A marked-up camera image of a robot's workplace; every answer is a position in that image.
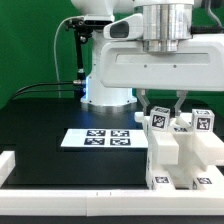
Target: marker cube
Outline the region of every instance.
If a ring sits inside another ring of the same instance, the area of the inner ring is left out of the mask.
[[[215,115],[211,110],[192,110],[192,127],[196,132],[212,132]]]
[[[154,107],[150,113],[150,127],[157,131],[166,131],[170,121],[170,109]]]

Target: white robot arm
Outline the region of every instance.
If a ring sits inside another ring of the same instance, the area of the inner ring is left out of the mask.
[[[73,5],[84,15],[113,15],[133,12],[132,0],[71,0]]]
[[[103,85],[224,91],[224,34],[192,35],[193,4],[135,1],[136,14],[105,27],[117,41],[102,50]]]

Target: black cable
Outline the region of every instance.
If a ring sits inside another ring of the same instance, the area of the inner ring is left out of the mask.
[[[17,95],[22,94],[23,92],[25,92],[28,89],[32,89],[35,87],[40,87],[40,86],[62,86],[62,85],[73,85],[72,81],[67,81],[67,82],[55,82],[55,83],[50,83],[50,82],[46,82],[46,83],[36,83],[36,84],[32,84],[29,86],[25,86],[21,89],[19,89],[18,91],[16,91],[9,99],[9,101],[13,98],[15,98]]]
[[[79,91],[79,89],[61,89],[61,90],[28,90],[28,91],[23,91],[23,92],[20,92],[20,93],[15,93],[13,94],[9,101],[13,101],[16,97],[20,96],[20,95],[23,95],[23,94],[28,94],[28,93],[50,93],[50,92],[59,92],[59,91],[62,91],[62,92],[74,92],[74,91]]]
[[[51,82],[42,82],[42,83],[36,83],[36,84],[29,85],[29,86],[25,86],[25,87],[19,89],[14,94],[23,92],[23,91],[25,91],[27,89],[39,87],[39,86],[62,86],[62,85],[73,85],[73,82],[72,81],[68,81],[68,82],[52,82],[52,83]]]

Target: green wall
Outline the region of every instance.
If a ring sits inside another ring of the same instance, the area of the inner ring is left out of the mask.
[[[224,9],[215,10],[224,23]],[[60,22],[79,15],[70,0],[1,0],[0,1],[0,107],[13,92],[38,82],[54,82],[56,74],[53,40]],[[194,11],[195,25],[212,24],[204,10]],[[84,46],[87,73],[91,69],[91,44]],[[61,31],[58,38],[58,61],[61,79],[76,78],[76,54],[73,32]],[[38,94],[33,97],[56,97]],[[150,98],[173,98],[173,91],[150,91]],[[190,93],[224,113],[223,93]]]

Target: black table surface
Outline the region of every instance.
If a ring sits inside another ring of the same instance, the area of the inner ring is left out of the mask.
[[[152,104],[168,107],[172,100]],[[208,106],[186,101],[183,111]],[[146,189],[146,149],[61,150],[69,128],[142,129],[135,111],[102,114],[81,109],[74,99],[18,99],[0,110],[0,152],[14,150],[16,168],[3,189]],[[223,139],[224,119],[215,133]],[[223,223],[224,217],[0,217],[0,223]]]

